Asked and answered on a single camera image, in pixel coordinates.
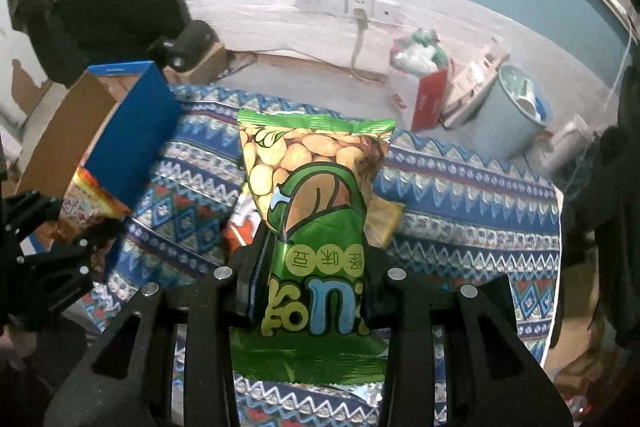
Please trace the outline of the person's left hand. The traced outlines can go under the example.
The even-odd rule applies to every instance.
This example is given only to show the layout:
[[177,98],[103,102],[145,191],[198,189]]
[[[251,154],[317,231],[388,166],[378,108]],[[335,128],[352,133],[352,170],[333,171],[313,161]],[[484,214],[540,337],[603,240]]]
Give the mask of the person's left hand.
[[37,349],[37,334],[25,332],[12,325],[4,325],[0,337],[1,361],[8,362],[14,369],[24,371],[25,360]]

